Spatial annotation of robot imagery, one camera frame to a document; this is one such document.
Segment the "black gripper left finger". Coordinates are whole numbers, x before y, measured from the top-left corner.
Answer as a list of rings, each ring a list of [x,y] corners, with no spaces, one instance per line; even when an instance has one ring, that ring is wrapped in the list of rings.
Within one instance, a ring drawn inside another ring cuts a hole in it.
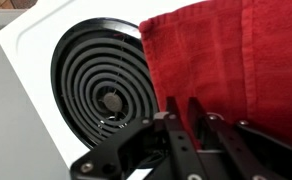
[[[172,180],[169,118],[138,118],[76,160],[71,180],[128,180],[149,169],[142,180]]]

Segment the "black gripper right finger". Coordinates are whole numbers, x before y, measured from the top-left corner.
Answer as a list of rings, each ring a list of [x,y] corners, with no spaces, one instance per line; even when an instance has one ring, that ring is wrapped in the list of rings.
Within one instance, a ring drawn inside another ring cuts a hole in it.
[[[187,116],[200,143],[205,180],[292,180],[292,144],[246,120],[229,125],[191,98]]]

